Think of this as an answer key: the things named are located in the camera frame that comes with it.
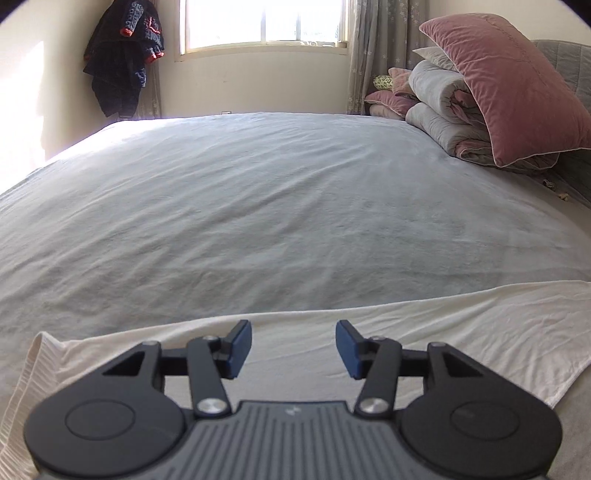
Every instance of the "pink pillow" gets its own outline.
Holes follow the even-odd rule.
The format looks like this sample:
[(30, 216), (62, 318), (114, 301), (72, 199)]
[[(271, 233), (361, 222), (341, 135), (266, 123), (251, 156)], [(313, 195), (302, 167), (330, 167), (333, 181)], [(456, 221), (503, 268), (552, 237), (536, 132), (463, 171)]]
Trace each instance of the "pink pillow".
[(368, 103), (384, 105), (394, 113), (400, 115), (402, 118), (405, 118), (407, 112), (417, 103), (419, 103), (418, 100), (396, 96), (389, 90), (379, 90), (377, 92), (370, 93), (367, 97), (365, 97), (365, 101)]
[(507, 20), (449, 15), (425, 22), (420, 30), (466, 78), (497, 166), (591, 148), (591, 115), (544, 54)]

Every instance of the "gray curtain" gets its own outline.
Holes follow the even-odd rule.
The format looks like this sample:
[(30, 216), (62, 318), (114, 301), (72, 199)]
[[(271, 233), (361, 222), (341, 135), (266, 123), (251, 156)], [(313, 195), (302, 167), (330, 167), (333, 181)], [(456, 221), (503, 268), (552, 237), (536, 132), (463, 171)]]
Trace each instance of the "gray curtain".
[[(156, 8), (158, 8), (158, 0), (150, 1), (156, 6)], [(166, 55), (172, 55), (172, 52), (167, 51)], [(139, 94), (138, 109), (135, 111), (132, 120), (153, 120), (154, 118), (162, 118), (160, 106), (160, 76), (158, 74), (158, 64), (161, 61), (162, 60), (156, 60), (151, 64), (146, 65), (146, 86), (142, 88), (141, 93)]]
[(418, 28), (427, 17), (427, 0), (355, 0), (347, 113), (365, 113), (363, 99), (377, 75), (412, 69), (415, 48), (426, 44)]

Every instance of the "white cloth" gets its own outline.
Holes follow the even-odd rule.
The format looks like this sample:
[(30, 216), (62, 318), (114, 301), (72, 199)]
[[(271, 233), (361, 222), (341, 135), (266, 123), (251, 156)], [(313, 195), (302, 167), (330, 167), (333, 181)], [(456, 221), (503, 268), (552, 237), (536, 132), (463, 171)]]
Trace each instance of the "white cloth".
[[(356, 309), (231, 315), (67, 342), (42, 332), (0, 426), (0, 478), (35, 475), (22, 426), (37, 402), (145, 340), (178, 348), (195, 336), (224, 335), (245, 317), (254, 327), (252, 350), (240, 377), (225, 382), (234, 404), (241, 399), (352, 402), (361, 383), (347, 376), (334, 339), (336, 321), (349, 319), (364, 336), (389, 336), (408, 348), (424, 349), (434, 340), (450, 343), (554, 406), (591, 362), (589, 312), (591, 283), (558, 281)], [(170, 380), (167, 394), (188, 406), (186, 382)], [(419, 382), (402, 380), (398, 405), (418, 394)]]

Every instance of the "mattress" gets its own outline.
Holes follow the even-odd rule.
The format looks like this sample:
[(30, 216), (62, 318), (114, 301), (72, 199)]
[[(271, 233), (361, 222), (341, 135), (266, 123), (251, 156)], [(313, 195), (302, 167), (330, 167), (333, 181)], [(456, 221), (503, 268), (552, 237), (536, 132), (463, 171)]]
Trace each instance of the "mattress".
[(0, 407), (39, 330), (590, 281), (590, 251), (586, 206), (449, 157), (403, 122), (120, 122), (0, 197)]

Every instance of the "wall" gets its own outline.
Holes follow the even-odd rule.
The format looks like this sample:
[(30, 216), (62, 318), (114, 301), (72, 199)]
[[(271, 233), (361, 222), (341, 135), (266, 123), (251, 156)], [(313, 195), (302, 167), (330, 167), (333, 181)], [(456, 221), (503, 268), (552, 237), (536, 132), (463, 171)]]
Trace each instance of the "wall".
[(591, 28), (560, 0), (429, 0), (430, 18), (467, 12), (501, 15), (532, 40), (591, 45)]
[(0, 192), (106, 124), (82, 72), (110, 0), (28, 0), (0, 25)]
[(345, 113), (347, 55), (261, 52), (175, 62), (175, 1), (158, 3), (167, 41), (167, 54), (158, 61), (165, 116), (222, 111)]

